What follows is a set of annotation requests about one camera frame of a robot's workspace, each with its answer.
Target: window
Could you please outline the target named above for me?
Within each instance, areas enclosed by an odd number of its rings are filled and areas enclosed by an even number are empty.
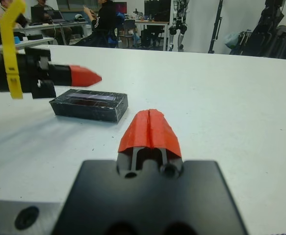
[[[81,11],[84,5],[93,11],[99,10],[97,0],[58,0],[61,11]]]

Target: robot leg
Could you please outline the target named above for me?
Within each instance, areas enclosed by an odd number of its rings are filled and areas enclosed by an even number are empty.
[[[178,45],[178,51],[179,52],[183,52],[184,51],[184,45],[182,44],[183,39],[184,39],[184,34],[187,31],[187,26],[184,24],[182,25],[181,29],[180,29],[180,34],[178,36],[178,41],[177,41],[177,45]]]
[[[173,39],[174,39],[174,35],[176,35],[176,27],[171,26],[169,28],[170,31],[170,37],[169,37],[169,51],[173,50]]]

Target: person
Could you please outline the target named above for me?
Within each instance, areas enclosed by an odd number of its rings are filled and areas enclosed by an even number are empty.
[[[0,0],[0,19],[12,2],[13,0]],[[16,22],[17,24],[15,27],[25,27],[27,24],[27,19],[22,14],[20,14]]]
[[[117,16],[115,5],[111,0],[98,0],[102,5],[98,12],[98,16],[91,9],[84,6],[84,12],[89,17],[93,25],[93,33],[79,41],[75,46],[84,47],[115,47]]]
[[[47,0],[37,0],[38,4],[35,5],[34,7],[42,7],[44,8],[44,16],[43,16],[43,21],[44,22],[48,22],[51,20],[50,16],[47,14],[47,11],[54,11],[54,9],[46,4]],[[72,30],[71,28],[68,27],[64,27],[64,35],[65,35],[65,40],[66,40],[66,44],[69,45],[70,43],[70,39],[71,39],[71,35],[72,35]],[[42,30],[43,33],[51,38],[56,38],[57,43],[59,45],[64,45],[64,41],[61,35],[61,30],[60,28],[55,29],[44,29]]]

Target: screw hole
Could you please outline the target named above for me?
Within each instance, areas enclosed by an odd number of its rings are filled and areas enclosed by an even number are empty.
[[[31,227],[39,217],[39,209],[37,207],[28,207],[18,214],[15,220],[15,227],[18,230],[24,230]]]
[[[161,167],[161,173],[164,174],[168,178],[176,178],[178,177],[178,171],[175,165],[167,164]]]
[[[130,172],[130,173],[128,173],[128,174],[125,175],[125,178],[126,178],[126,179],[131,179],[131,178],[135,178],[136,176],[137,176],[136,173]]]

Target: man sitting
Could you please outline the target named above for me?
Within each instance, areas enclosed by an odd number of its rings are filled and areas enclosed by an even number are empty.
[[[10,6],[12,2],[13,0],[0,0],[0,19],[2,18],[7,8]],[[21,26],[25,27],[27,24],[27,20],[22,14],[19,15],[16,22],[17,22],[16,27],[21,27]]]
[[[44,8],[44,22],[48,22],[50,19],[50,16],[46,13],[46,11],[53,11],[54,9],[51,6],[46,5],[46,0],[37,0],[38,4],[35,5],[34,7],[42,7]],[[59,45],[64,45],[64,41],[61,35],[61,30],[60,28],[57,28],[56,31],[52,29],[45,29],[42,30],[43,33],[51,38],[56,38],[57,42]],[[72,30],[71,28],[64,28],[64,34],[65,34],[65,39],[66,39],[66,44],[69,45],[71,35],[72,35]]]

